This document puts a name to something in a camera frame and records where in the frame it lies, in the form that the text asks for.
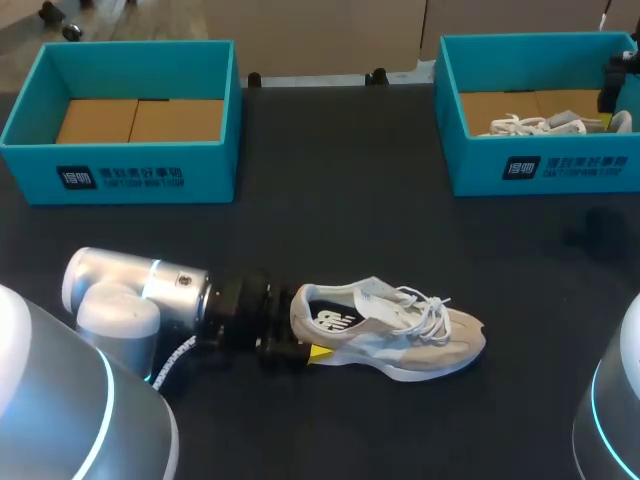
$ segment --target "yellow tag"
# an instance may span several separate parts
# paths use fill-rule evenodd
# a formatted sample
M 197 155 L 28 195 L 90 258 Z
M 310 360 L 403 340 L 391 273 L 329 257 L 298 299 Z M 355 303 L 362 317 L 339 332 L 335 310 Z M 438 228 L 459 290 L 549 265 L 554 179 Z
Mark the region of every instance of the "yellow tag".
M 602 124 L 604 125 L 604 129 L 608 130 L 609 125 L 611 125 L 611 119 L 613 118 L 612 113 L 601 113 L 600 120 L 602 120 Z
M 310 363 L 316 363 L 320 360 L 324 360 L 325 358 L 329 358 L 333 355 L 333 350 L 326 347 L 321 347 L 320 345 L 311 345 L 311 351 L 309 352 L 309 361 L 307 365 Z

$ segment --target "black table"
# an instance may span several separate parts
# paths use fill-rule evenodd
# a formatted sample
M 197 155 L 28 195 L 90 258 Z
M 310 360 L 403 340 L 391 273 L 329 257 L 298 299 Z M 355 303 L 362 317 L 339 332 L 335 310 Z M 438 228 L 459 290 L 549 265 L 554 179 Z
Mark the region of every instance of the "black table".
M 0 98 L 6 117 L 15 97 Z M 448 378 L 400 384 L 357 366 L 268 378 L 250 358 L 200 371 L 172 401 L 178 478 L 578 478 L 573 415 L 637 292 L 563 238 L 594 206 L 638 226 L 640 199 L 454 198 L 432 111 L 425 85 L 245 91 L 231 205 L 29 208 L 2 166 L 0 283 L 70 321 L 62 274 L 88 245 L 220 276 L 377 275 L 451 296 L 488 343 Z

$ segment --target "shoe sole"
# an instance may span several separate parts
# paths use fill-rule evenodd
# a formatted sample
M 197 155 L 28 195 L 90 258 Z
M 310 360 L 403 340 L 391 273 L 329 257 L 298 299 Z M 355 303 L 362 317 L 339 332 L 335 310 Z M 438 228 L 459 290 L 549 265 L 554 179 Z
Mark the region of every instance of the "shoe sole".
M 366 355 L 360 355 L 357 353 L 344 353 L 335 352 L 330 357 L 316 362 L 317 365 L 327 365 L 331 367 L 341 367 L 344 365 L 360 364 L 369 365 L 384 373 L 387 377 L 397 382 L 423 382 L 425 380 L 432 380 L 438 377 L 444 377 L 454 372 L 462 370 L 478 358 L 480 353 L 474 357 L 468 358 L 464 362 L 456 363 L 448 367 L 440 368 L 437 370 L 421 371 L 421 370 L 405 370 L 403 368 L 394 367 L 382 360 L 368 357 Z

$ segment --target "teal box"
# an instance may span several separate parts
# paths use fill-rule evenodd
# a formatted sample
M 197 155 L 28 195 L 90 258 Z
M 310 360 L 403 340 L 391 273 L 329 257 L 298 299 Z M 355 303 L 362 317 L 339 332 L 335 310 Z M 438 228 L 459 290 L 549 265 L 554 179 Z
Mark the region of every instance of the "teal box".
M 72 98 L 224 99 L 220 141 L 56 145 Z M 231 202 L 241 112 L 232 41 L 47 44 L 0 151 L 31 205 Z
M 609 58 L 635 50 L 625 33 L 442 37 L 435 109 L 454 194 L 640 191 L 640 133 L 473 137 L 459 95 L 600 89 Z M 640 79 L 627 75 L 617 106 L 640 131 Z

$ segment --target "white shoelace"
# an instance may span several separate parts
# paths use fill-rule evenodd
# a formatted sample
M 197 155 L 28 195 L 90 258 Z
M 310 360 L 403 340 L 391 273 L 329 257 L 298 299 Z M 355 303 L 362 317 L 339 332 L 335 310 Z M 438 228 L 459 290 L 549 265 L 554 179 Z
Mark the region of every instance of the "white shoelace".
M 422 340 L 433 340 L 435 342 L 445 342 L 449 339 L 451 336 L 451 319 L 449 318 L 449 311 L 444 304 L 450 301 L 450 298 L 442 300 L 438 297 L 427 297 L 422 292 L 411 287 L 403 286 L 398 287 L 396 290 L 404 308 L 413 306 L 422 313 L 418 323 L 409 328 L 394 330 L 391 332 L 393 335 L 413 335 L 420 337 Z M 444 329 L 444 334 L 436 337 L 436 333 L 440 329 Z

